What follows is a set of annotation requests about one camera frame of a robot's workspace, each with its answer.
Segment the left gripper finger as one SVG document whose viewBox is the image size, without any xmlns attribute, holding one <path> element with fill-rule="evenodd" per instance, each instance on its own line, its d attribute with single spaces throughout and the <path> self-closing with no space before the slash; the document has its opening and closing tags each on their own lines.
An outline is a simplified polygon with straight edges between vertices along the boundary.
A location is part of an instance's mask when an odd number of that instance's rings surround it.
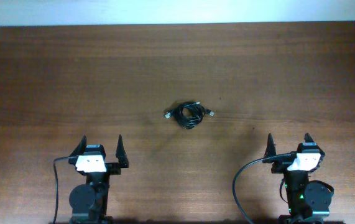
<svg viewBox="0 0 355 224">
<path fill-rule="evenodd" d="M 122 140 L 122 136 L 118 137 L 118 144 L 116 148 L 116 158 L 118 159 L 118 163 L 120 168 L 128 168 L 129 167 L 129 159 L 127 158 L 127 154 L 124 149 L 124 144 Z"/>
<path fill-rule="evenodd" d="M 86 146 L 87 146 L 87 138 L 86 138 L 86 136 L 83 136 L 80 143 L 77 145 L 77 147 L 70 154 L 70 158 L 68 159 L 68 163 L 69 164 L 76 164 L 78 156 L 82 156 L 83 153 L 86 151 Z"/>
</svg>

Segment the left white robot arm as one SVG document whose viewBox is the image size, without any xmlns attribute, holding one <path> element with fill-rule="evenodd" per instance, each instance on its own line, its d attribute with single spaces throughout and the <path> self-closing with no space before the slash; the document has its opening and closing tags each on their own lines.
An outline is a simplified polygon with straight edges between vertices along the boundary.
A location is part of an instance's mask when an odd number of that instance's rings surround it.
<svg viewBox="0 0 355 224">
<path fill-rule="evenodd" d="M 110 224 L 113 218 L 106 214 L 108 206 L 109 179 L 120 175 L 122 169 L 129 167 L 122 136 L 118 136 L 116 162 L 106 162 L 106 153 L 101 144 L 87 143 L 83 137 L 70 154 L 68 163 L 86 177 L 86 182 L 76 186 L 70 193 L 69 204 L 72 209 L 70 223 Z"/>
</svg>

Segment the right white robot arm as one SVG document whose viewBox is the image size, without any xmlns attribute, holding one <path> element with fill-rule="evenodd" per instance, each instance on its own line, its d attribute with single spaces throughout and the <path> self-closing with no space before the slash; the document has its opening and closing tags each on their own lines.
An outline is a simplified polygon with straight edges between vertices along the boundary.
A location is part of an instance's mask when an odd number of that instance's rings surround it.
<svg viewBox="0 0 355 224">
<path fill-rule="evenodd" d="M 273 137 L 268 135 L 264 162 L 272 164 L 271 173 L 284 176 L 280 188 L 284 187 L 287 195 L 289 214 L 279 216 L 279 223 L 323 223 L 330 215 L 334 188 L 309 179 L 324 157 L 325 152 L 308 133 L 297 150 L 286 155 L 276 153 Z"/>
</svg>

